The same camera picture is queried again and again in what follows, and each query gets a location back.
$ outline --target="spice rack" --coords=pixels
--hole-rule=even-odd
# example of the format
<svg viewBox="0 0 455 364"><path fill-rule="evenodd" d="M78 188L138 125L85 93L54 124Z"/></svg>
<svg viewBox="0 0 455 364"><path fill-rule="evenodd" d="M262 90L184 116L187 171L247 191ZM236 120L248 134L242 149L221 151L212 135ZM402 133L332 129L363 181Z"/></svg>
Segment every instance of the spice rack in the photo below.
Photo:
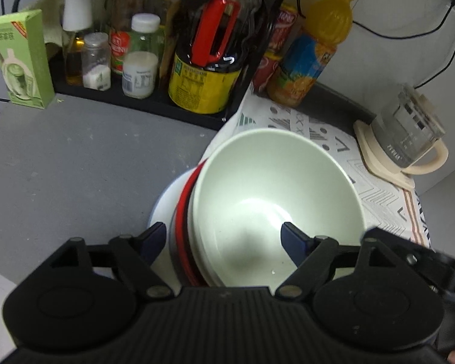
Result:
<svg viewBox="0 0 455 364"><path fill-rule="evenodd" d="M19 2L20 0L14 1L12 11L14 9L16 11ZM166 116L212 130L219 130L239 108L244 94L249 88L251 79L255 75L261 58L268 48L274 23L277 19L282 2L283 0L262 0L262 6L258 12L257 36L253 40L253 45L257 45L257 47L248 56L240 75L241 79L236 82L236 85L231 91L227 107L217 114L199 115L184 110L172 102L166 89L157 88L149 98L144 100L127 97L123 94L121 88L121 78L119 76L114 76L113 74L112 86L107 91L98 91L68 85L64 77L64 66L61 56L56 56L49 62L54 89L57 93L67 94L69 96L88 98L108 104L123 106L125 108Z"/></svg>

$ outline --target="orange juice bottle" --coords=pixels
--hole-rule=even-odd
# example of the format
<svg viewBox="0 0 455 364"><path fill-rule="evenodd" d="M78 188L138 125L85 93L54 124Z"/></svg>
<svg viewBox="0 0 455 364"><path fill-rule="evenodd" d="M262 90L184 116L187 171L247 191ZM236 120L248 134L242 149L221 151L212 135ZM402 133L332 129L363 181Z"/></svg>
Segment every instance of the orange juice bottle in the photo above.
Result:
<svg viewBox="0 0 455 364"><path fill-rule="evenodd" d="M352 28L352 0L320 0L311 5L303 33L290 46L266 91L273 101L297 106Z"/></svg>

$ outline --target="white wall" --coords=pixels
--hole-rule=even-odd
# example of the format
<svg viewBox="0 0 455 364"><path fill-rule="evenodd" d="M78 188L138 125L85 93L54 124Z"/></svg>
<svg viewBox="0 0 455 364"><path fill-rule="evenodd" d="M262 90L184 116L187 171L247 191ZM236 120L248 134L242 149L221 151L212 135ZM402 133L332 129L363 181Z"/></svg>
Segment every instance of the white wall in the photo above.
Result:
<svg viewBox="0 0 455 364"><path fill-rule="evenodd" d="M12 1L6 0L6 9ZM302 8L314 1L302 0ZM355 0L353 12L356 20L376 31L407 35L435 27L447 4L447 0ZM354 26L319 81L377 113L381 105L374 102L372 94L392 83L422 82L444 66L454 44L455 13L436 34L411 41L384 40ZM447 128L445 142L450 150L440 170L416 178L418 192L424 193L455 170L455 60L447 72L421 91L437 106ZM7 97L1 77L0 97Z"/></svg>
<svg viewBox="0 0 455 364"><path fill-rule="evenodd" d="M455 256L455 171L420 196L433 248Z"/></svg>

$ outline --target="power cord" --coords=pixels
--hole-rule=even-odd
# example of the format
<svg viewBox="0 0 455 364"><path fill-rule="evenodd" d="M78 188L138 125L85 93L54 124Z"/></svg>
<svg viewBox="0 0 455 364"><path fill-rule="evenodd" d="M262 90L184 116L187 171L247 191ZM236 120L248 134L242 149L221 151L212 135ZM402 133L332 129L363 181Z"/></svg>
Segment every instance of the power cord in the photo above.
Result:
<svg viewBox="0 0 455 364"><path fill-rule="evenodd" d="M427 79L425 82L423 83L420 83L418 86L415 86L414 88L415 89L419 89L420 87L422 86L425 86L428 82L432 81L433 79L435 79L438 75L440 75L442 72L444 72L448 67L450 67L450 64L452 64L452 61L455 57L455 50L453 51L453 54L452 54L452 57L450 58L450 61L448 62L447 65L445 65L445 67L443 67L441 70L439 70L435 75L433 75L430 79Z"/></svg>
<svg viewBox="0 0 455 364"><path fill-rule="evenodd" d="M363 25L363 24L361 24L361 23L359 23L359 22L357 22L355 20L353 20L352 23L354 23L355 25L358 25L359 27L362 27L364 30L369 31L370 33L372 33L372 34L374 34L374 35L376 35L378 37L386 38L387 40L410 40L412 38L418 38L418 37L423 37L423 36L426 36L426 35L429 35L429 34L433 34L435 31L440 30L440 28L443 26L443 23L445 23L445 20L447 20L447 17L450 14L450 11L452 10L452 8L454 6L455 6L455 0L451 0L450 8L448 9L447 13L443 17L443 20L433 30L430 30L430 31L427 31L427 32L424 32L424 33L421 33L421 34L406 35L404 37L393 37L393 36L390 36L390 35L380 34L380 33L376 32L374 30L371 30L370 28L366 27L365 25Z"/></svg>

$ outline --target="patterned tablecloth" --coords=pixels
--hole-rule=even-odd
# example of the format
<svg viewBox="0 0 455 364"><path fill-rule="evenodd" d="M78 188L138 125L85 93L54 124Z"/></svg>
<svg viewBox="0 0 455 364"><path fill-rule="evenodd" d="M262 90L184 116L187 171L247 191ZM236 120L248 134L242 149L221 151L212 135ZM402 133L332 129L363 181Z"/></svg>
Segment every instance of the patterned tablecloth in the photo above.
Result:
<svg viewBox="0 0 455 364"><path fill-rule="evenodd" d="M212 140L203 159L231 136L259 127L296 132L311 139L333 156L349 176L360 197L366 228L380 227L430 247L430 234L415 191L398 188L372 175L362 161L354 137L297 110L246 93L239 110Z"/></svg>

